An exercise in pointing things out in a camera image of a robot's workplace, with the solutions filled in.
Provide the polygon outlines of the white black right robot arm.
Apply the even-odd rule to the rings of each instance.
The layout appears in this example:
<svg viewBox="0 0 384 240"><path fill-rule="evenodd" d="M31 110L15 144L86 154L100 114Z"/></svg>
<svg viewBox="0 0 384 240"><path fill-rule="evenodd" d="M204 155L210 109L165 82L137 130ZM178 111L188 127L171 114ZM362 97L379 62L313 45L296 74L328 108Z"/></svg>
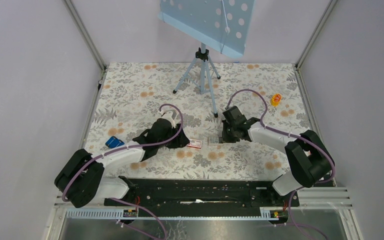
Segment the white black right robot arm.
<svg viewBox="0 0 384 240"><path fill-rule="evenodd" d="M275 179L266 193L267 201L273 206L281 205L294 190L312 187L334 170L334 161L312 130L300 135L287 133L262 125L259 118L246 118L237 106L226 109L223 116L223 143L254 142L286 155L290 170Z"/></svg>

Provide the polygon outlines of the red white staple box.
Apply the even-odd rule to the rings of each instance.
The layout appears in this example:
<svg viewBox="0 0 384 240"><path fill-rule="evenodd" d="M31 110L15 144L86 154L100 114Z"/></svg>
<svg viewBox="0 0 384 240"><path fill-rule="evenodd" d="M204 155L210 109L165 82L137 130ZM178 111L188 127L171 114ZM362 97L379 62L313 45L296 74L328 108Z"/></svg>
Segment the red white staple box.
<svg viewBox="0 0 384 240"><path fill-rule="evenodd" d="M202 141L196 140L196 139L190 139L189 143L187 144L187 147L194 148L194 149L201 149L202 148Z"/></svg>

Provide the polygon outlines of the yellow red small toy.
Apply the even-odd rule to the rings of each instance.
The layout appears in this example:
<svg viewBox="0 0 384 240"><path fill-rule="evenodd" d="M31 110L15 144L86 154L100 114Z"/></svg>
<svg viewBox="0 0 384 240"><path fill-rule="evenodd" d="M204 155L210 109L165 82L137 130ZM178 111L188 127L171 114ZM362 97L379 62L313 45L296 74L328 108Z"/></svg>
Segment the yellow red small toy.
<svg viewBox="0 0 384 240"><path fill-rule="evenodd" d="M276 93L270 100L270 104L274 107L277 107L282 100L282 95L280 93Z"/></svg>

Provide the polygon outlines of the blue small box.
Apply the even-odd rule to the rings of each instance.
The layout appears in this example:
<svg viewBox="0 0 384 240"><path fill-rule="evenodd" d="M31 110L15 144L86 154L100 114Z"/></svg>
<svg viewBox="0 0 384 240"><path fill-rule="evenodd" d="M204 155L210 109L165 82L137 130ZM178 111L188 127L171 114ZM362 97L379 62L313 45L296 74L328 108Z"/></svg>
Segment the blue small box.
<svg viewBox="0 0 384 240"><path fill-rule="evenodd" d="M117 137L115 136L111 136L106 142L105 142L105 145L109 148L109 149L114 149L114 148L117 148L117 147L120 147L120 146L123 146L125 143L118 139Z"/></svg>

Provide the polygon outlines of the floral patterned table mat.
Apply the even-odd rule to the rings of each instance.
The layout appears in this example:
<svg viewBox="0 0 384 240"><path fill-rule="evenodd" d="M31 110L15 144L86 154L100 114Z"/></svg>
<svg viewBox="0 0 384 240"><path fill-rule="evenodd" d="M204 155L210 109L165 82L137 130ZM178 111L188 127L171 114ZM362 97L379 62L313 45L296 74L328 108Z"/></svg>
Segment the floral patterned table mat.
<svg viewBox="0 0 384 240"><path fill-rule="evenodd" d="M290 63L218 63L221 78L213 78L217 111L237 106L247 117L263 117L265 124L294 134L310 129L293 65ZM223 115L213 115L208 93L200 94L194 82L200 65L189 73L177 93L173 89L188 68L187 63L127 63L109 65L84 148L92 154L107 150L115 136L129 142L150 128L163 106L178 107L189 139L202 141L202 148L162 148L141 163L124 165L108 176L160 179L274 180L290 170L282 152L255 142L208 144L208 137L222 132ZM271 98L281 94L278 106Z"/></svg>

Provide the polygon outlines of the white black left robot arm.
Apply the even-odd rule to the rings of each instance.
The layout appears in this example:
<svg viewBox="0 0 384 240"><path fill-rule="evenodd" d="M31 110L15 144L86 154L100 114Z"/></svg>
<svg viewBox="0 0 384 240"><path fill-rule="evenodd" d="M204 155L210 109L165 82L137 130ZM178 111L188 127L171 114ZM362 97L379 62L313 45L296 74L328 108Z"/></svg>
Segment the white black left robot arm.
<svg viewBox="0 0 384 240"><path fill-rule="evenodd" d="M143 162L158 153L160 148L186 147L190 140L180 123L159 118L151 128L131 141L93 156L85 149L77 150L54 180L65 202L81 208L89 202L116 198L128 206L135 200L135 192L120 177L107 177L107 173L125 165Z"/></svg>

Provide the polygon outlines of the blue music stand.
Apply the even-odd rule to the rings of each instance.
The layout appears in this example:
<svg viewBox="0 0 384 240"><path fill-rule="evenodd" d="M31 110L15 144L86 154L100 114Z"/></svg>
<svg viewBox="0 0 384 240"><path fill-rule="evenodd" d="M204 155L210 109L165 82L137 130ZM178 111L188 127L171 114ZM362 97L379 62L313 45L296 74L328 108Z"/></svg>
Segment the blue music stand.
<svg viewBox="0 0 384 240"><path fill-rule="evenodd" d="M195 56L172 91L176 94L196 63L200 63L200 79L194 82L200 94L209 93L212 113L219 116L212 75L221 79L210 57L213 49L232 59L241 58L255 6L254 0L161 0L158 18L164 23L200 42Z"/></svg>

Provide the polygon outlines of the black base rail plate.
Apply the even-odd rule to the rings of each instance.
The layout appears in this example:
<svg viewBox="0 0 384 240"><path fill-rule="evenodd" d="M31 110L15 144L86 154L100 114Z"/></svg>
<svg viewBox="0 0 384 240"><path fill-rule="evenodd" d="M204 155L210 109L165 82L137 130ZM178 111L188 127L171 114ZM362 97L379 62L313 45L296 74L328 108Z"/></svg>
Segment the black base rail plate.
<svg viewBox="0 0 384 240"><path fill-rule="evenodd" d="M122 201L156 209L274 208L300 205L298 195L277 195L270 181L121 177L129 190Z"/></svg>

